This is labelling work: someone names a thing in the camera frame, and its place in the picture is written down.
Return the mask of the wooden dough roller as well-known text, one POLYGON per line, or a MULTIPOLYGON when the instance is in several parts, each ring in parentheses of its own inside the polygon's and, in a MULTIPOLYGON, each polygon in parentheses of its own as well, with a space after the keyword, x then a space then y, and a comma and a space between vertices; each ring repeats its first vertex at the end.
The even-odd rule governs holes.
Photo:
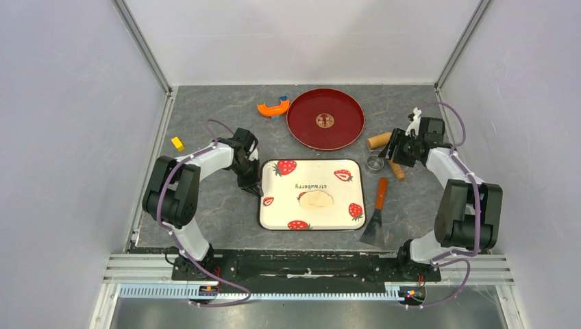
POLYGON ((386 132, 386 133, 379 134, 379 135, 368 138, 367 139, 367 147, 371 151, 373 151, 374 149, 379 149, 381 147, 382 150, 380 153, 372 154, 372 155, 378 155, 379 157, 383 158, 385 160, 385 164, 389 165, 389 167, 393 171, 395 177, 398 180, 403 180, 406 177, 404 170, 401 168, 401 166, 399 164, 396 164, 392 160, 389 160, 388 156, 387 156, 388 144, 389 144, 390 139, 391 139, 391 134, 392 134, 391 132, 386 132))

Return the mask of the small metal cup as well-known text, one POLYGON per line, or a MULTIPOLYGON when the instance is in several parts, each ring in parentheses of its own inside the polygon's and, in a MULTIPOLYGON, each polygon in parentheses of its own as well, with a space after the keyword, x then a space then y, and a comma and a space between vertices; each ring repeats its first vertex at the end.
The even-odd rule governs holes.
POLYGON ((366 170, 369 173, 376 174, 379 173, 385 165, 385 160, 378 155, 370 155, 366 159, 366 170))

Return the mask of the strawberry pattern tray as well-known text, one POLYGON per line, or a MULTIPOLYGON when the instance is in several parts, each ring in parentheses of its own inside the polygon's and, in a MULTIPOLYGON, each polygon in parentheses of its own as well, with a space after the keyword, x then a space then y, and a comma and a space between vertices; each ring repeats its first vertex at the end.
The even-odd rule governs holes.
POLYGON ((258 222, 266 230, 359 230, 365 223, 359 164, 350 159, 269 160, 258 222))

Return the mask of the white dough piece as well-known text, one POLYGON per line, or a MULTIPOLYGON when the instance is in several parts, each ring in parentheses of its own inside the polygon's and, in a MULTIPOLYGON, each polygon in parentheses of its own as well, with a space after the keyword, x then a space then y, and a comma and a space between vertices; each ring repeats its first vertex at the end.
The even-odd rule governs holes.
POLYGON ((299 205, 303 210, 315 211, 330 208, 334 205, 334 200, 325 191, 306 191, 298 197, 299 205))

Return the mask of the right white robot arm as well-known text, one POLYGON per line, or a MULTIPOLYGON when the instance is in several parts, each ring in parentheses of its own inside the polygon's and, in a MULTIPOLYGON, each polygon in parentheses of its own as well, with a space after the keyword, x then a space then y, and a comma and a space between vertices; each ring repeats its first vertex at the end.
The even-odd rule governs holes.
POLYGON ((406 167, 420 162, 441 183, 443 195, 433 230, 398 251, 395 268, 405 280, 416 278, 423 265, 437 265, 448 256, 474 257, 495 247, 503 199, 501 186, 480 179, 444 141, 442 119, 412 114, 409 120, 405 130, 393 130, 386 156, 406 167))

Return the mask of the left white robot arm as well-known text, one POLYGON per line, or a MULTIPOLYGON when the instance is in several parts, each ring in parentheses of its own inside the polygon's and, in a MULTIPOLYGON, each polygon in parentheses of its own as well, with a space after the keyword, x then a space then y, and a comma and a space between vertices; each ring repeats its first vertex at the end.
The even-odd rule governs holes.
POLYGON ((195 220, 201 181, 220 170, 232 171, 242 191, 262 197, 259 166, 258 139, 240 127, 232 137, 218 138, 193 154, 155 161, 142 209, 168 232, 179 253, 191 259, 188 269, 196 278, 206 280, 215 270, 214 260, 206 256, 211 244, 195 220))

